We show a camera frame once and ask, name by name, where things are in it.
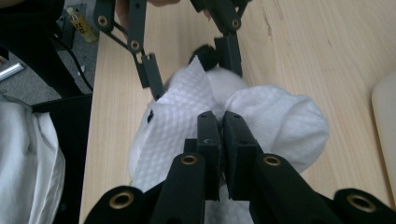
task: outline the wooden table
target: wooden table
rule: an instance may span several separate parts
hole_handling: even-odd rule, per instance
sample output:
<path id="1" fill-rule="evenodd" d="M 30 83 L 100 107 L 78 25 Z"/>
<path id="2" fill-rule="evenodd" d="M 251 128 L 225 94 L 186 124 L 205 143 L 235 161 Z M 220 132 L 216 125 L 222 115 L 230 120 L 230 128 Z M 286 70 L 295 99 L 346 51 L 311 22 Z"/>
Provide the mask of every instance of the wooden table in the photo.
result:
<path id="1" fill-rule="evenodd" d="M 396 69 L 396 1 L 253 0 L 242 23 L 244 80 L 309 95 L 329 121 L 323 154 L 303 172 L 308 184 L 330 198 L 362 189 L 394 207 L 371 94 Z M 148 7 L 145 49 L 156 53 L 163 80 L 215 36 L 190 1 Z M 128 151 L 150 99 L 131 54 L 101 34 L 81 222 L 105 192 L 129 184 Z"/>

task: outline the light wood surface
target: light wood surface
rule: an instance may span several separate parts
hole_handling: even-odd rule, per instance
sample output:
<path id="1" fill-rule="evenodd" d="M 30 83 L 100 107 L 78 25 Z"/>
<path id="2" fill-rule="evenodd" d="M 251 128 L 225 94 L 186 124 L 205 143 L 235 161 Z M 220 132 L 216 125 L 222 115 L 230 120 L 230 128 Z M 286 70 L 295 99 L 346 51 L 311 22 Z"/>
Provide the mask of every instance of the light wood surface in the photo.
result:
<path id="1" fill-rule="evenodd" d="M 155 52 L 163 81 L 215 36 L 214 22 L 190 1 L 148 7 L 145 49 Z M 249 85 L 309 95 L 329 121 L 323 154 L 303 172 L 308 184 L 330 198 L 362 189 L 394 206 L 371 94 L 396 70 L 396 1 L 253 0 L 238 37 Z M 101 34 L 81 222 L 105 192 L 129 184 L 128 151 L 150 99 L 131 54 Z"/>

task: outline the white fabric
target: white fabric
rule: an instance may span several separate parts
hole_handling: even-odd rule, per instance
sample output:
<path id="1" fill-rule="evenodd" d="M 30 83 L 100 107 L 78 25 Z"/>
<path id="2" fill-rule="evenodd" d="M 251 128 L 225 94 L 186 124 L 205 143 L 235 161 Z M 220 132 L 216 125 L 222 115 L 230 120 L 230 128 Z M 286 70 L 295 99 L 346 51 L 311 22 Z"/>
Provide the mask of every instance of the white fabric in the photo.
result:
<path id="1" fill-rule="evenodd" d="M 51 223 L 64 165 L 50 115 L 0 95 L 0 223 Z"/>
<path id="2" fill-rule="evenodd" d="M 147 191 L 165 180 L 184 140 L 196 138 L 197 116 L 209 110 L 219 122 L 226 110 L 241 115 L 262 150 L 284 157 L 298 172 L 318 158 L 329 136 L 326 119 L 309 97 L 276 86 L 248 88 L 224 69 L 206 73 L 196 58 L 174 74 L 158 102 L 148 105 L 130 150 L 135 187 Z M 220 202 L 206 202 L 205 223 L 252 223 L 248 203 L 228 200 L 223 186 Z"/>

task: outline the black cable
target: black cable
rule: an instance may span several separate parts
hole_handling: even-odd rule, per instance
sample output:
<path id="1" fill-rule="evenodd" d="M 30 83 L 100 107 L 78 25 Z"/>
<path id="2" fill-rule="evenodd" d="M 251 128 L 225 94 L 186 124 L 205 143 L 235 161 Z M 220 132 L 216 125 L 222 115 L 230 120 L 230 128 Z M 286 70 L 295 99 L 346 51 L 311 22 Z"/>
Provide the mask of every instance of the black cable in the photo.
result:
<path id="1" fill-rule="evenodd" d="M 88 87 L 91 91 L 93 91 L 93 87 L 90 85 L 90 83 L 88 82 L 87 78 L 85 78 L 85 75 L 84 75 L 84 73 L 82 72 L 81 66 L 79 65 L 79 62 L 78 62 L 78 60 L 77 60 L 77 58 L 76 58 L 76 55 L 73 53 L 73 51 L 72 51 L 70 48 L 68 48 L 68 47 L 66 46 L 66 44 L 65 44 L 61 39 L 59 39 L 58 36 L 56 36 L 56 35 L 54 35 L 54 34 L 50 34 L 49 36 L 50 36 L 53 40 L 55 40 L 58 44 L 60 44 L 62 47 L 64 47 L 64 49 L 66 49 L 67 52 L 69 52 L 70 56 L 72 56 L 73 61 L 74 61 L 75 64 L 76 64 L 77 70 L 78 70 L 79 73 L 81 74 L 81 77 L 82 77 L 82 79 L 84 80 L 85 84 L 87 85 L 87 87 Z"/>

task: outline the gray carpet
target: gray carpet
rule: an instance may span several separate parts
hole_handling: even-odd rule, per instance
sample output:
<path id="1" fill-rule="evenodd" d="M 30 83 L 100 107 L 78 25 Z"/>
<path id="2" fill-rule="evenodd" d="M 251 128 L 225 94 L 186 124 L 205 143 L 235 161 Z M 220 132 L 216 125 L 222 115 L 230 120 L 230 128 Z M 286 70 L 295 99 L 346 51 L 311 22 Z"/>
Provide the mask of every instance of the gray carpet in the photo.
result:
<path id="1" fill-rule="evenodd" d="M 85 18 L 94 31 L 99 34 L 98 29 L 94 27 L 92 21 L 93 8 L 95 1 L 90 0 L 65 0 L 64 7 L 86 4 Z M 91 86 L 94 84 L 94 74 L 96 66 L 96 54 L 98 44 L 88 44 L 84 41 L 82 36 L 75 32 L 74 44 L 72 51 L 75 53 L 80 65 L 85 65 L 85 76 L 90 82 Z M 84 93 L 91 93 L 85 85 L 81 76 L 78 75 L 78 70 L 73 62 L 72 57 L 66 50 L 58 51 L 61 59 L 66 67 L 74 77 L 79 88 Z M 27 67 L 19 58 L 14 55 L 9 55 L 9 61 L 0 64 L 0 71 L 3 71 L 15 63 L 22 63 L 25 67 L 16 75 L 0 81 L 0 93 L 12 96 L 24 101 L 26 104 L 34 105 L 55 99 L 60 99 L 60 95 L 51 87 L 49 87 L 31 68 Z"/>

